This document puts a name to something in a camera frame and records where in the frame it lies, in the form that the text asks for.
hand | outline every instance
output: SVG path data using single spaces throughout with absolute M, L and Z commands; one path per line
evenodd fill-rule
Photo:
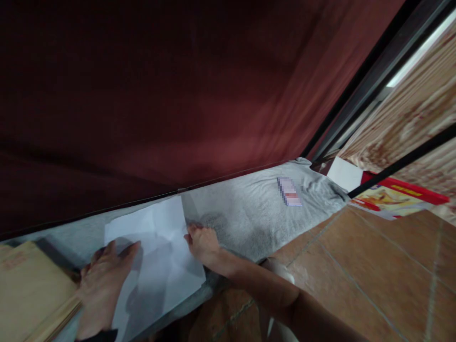
M 203 265 L 212 269 L 222 250 L 215 230 L 190 224 L 188 231 L 184 238 L 189 244 L 190 252 Z
M 76 296 L 84 306 L 76 338 L 84 340 L 102 330 L 110 330 L 117 299 L 132 268 L 141 243 L 136 242 L 117 255 L 115 241 L 99 249 L 92 262 L 81 270 Z

terracotta floor tile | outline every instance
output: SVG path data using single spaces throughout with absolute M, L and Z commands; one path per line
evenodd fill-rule
M 296 285 L 370 341 L 401 341 L 375 307 L 325 253 L 312 244 L 290 266 Z
M 456 241 L 456 227 L 448 222 L 443 223 L 443 233 L 450 239 Z
M 322 223 L 320 223 L 318 226 L 312 228 L 311 230 L 309 230 L 309 232 L 313 235 L 313 236 L 316 236 L 318 235 L 318 233 L 320 233 L 337 215 L 339 214 L 339 212 L 336 212 L 334 214 L 331 215 L 331 217 L 325 221 L 323 221 Z
M 342 213 L 320 241 L 405 337 L 423 339 L 429 272 L 351 210 Z
M 456 241 L 442 235 L 437 262 L 437 276 L 456 291 Z
M 394 221 L 387 221 L 366 211 L 354 207 L 351 209 L 432 271 L 441 218 L 430 211 L 423 210 Z
M 261 342 L 258 308 L 252 304 L 223 331 L 217 342 Z
M 211 341 L 231 317 L 252 298 L 244 290 L 227 289 L 204 303 L 194 323 L 189 342 Z
M 271 256 L 279 260 L 282 264 L 288 265 L 298 256 L 299 253 L 301 253 L 307 243 L 312 239 L 313 236 L 309 231 L 302 233 L 296 239 L 283 246 Z
M 432 341 L 456 341 L 456 294 L 438 282 L 434 304 Z
M 302 233 L 296 239 L 283 246 L 271 256 L 275 257 L 284 265 L 290 264 L 290 262 L 292 262 L 299 255 L 299 253 L 302 252 L 307 243 L 310 242 L 315 236 L 317 236 L 318 233 L 320 233 L 334 219 L 336 215 L 338 215 L 338 212 L 332 214 L 329 219 L 323 221 L 318 226 L 312 228 L 311 230 L 308 230 L 305 233 Z

white paper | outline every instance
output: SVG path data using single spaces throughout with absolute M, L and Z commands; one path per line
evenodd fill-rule
M 115 239 L 118 253 L 141 241 L 115 310 L 118 342 L 130 341 L 206 281 L 183 238 L 187 229 L 180 196 L 116 218 L 104 231 L 105 245 Z
M 361 184 L 362 170 L 340 157 L 336 157 L 328 171 L 328 178 L 350 192 Z

black metal frame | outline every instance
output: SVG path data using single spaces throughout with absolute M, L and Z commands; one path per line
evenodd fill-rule
M 310 159 L 324 157 L 455 7 L 456 0 L 406 0 L 301 156 L 307 158 L 328 131 Z

gray cloth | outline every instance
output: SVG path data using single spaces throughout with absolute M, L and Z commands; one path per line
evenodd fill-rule
M 285 164 L 180 194 L 187 221 L 197 221 L 216 230 L 220 244 L 254 262 L 267 257 L 298 235 L 339 211 L 348 196 L 329 178 L 310 170 L 311 163 L 298 158 Z M 285 205 L 277 177 L 290 177 L 303 201 L 302 207 Z M 83 267 L 104 244 L 105 224 L 159 199 L 129 208 L 94 215 L 59 227 L 14 239 L 37 241 L 61 266 Z M 207 281 L 183 303 L 138 335 L 147 337 L 185 316 L 210 299 L 223 286 L 220 276 L 207 272 Z M 77 315 L 57 341 L 73 340 Z

